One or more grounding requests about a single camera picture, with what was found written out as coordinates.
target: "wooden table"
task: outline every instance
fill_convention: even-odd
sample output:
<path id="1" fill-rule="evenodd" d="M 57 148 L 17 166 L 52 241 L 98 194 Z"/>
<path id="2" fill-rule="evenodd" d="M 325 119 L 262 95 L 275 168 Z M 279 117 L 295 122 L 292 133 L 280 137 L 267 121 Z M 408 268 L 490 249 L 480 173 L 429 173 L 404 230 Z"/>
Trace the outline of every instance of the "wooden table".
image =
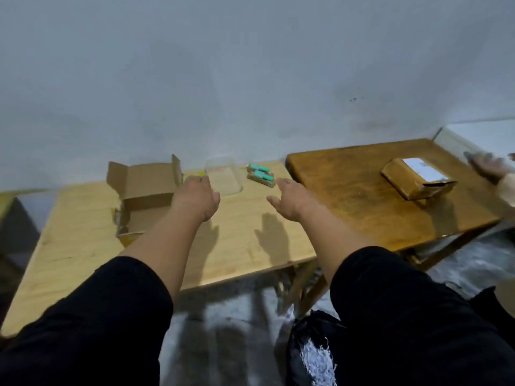
<path id="1" fill-rule="evenodd" d="M 262 165 L 277 177 L 290 177 L 281 162 Z M 222 197 L 218 212 L 202 224 L 195 237 L 182 289 L 314 259 L 302 227 L 282 218 L 266 201 L 267 195 L 280 194 L 278 187 L 245 179 L 240 194 Z M 111 215 L 117 207 L 117 194 L 104 182 L 62 189 L 7 313 L 2 335 L 18 333 L 122 250 Z"/>
<path id="2" fill-rule="evenodd" d="M 420 157 L 454 177 L 456 187 L 441 198 L 406 201 L 380 170 L 392 158 Z M 293 178 L 316 194 L 351 227 L 393 252 L 463 233 L 418 267 L 427 270 L 507 217 L 509 207 L 492 184 L 434 142 L 416 139 L 290 154 Z M 313 271 L 312 262 L 303 279 Z M 295 289 L 303 286 L 297 279 Z M 319 279 L 302 302 L 307 311 L 327 291 Z M 293 292 L 289 299 L 297 295 Z"/>

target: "white label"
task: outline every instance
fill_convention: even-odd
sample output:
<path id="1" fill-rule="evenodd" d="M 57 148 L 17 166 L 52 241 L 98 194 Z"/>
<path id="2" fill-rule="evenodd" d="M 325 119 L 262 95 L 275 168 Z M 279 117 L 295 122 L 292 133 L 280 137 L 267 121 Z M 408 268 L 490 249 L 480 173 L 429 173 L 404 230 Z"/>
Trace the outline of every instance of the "white label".
<path id="1" fill-rule="evenodd" d="M 448 177 L 442 175 L 435 168 L 420 158 L 405 158 L 402 161 L 404 161 L 406 165 L 412 168 L 420 175 L 420 177 L 429 183 L 431 181 L 448 180 Z"/>

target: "clear plastic container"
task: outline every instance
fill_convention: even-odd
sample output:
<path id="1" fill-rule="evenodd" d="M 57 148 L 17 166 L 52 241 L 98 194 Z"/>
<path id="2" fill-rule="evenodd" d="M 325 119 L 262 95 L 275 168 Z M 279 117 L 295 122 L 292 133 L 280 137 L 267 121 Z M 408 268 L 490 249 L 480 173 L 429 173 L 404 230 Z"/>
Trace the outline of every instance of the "clear plastic container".
<path id="1" fill-rule="evenodd" d="M 213 157 L 205 162 L 205 174 L 209 176 L 213 190 L 220 195 L 233 195 L 243 190 L 240 172 L 232 157 Z"/>

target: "white shredded paper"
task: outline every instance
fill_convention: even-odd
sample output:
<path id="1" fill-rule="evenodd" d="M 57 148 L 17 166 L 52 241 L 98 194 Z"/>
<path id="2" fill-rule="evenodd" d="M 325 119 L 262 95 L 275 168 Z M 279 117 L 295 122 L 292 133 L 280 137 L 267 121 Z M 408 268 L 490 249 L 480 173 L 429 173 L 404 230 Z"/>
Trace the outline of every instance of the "white shredded paper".
<path id="1" fill-rule="evenodd" d="M 309 339 L 301 348 L 300 357 L 307 372 L 313 378 L 312 386 L 337 386 L 334 375 L 336 365 L 333 363 L 329 346 L 317 348 Z"/>

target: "hand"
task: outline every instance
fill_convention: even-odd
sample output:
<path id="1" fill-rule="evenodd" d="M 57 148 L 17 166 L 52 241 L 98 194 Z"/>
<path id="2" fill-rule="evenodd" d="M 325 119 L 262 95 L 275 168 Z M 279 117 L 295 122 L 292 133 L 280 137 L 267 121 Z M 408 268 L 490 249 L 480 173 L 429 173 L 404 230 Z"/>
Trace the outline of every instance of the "hand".
<path id="1" fill-rule="evenodd" d="M 299 222 L 308 210 L 320 205 L 302 184 L 282 178 L 278 178 L 276 182 L 281 190 L 281 199 L 277 196 L 267 196 L 266 199 L 284 218 Z"/>
<path id="2" fill-rule="evenodd" d="M 197 216 L 201 222 L 205 222 L 216 213 L 219 204 L 220 192 L 213 191 L 208 176 L 188 176 L 175 191 L 171 207 L 185 208 L 187 214 Z"/>

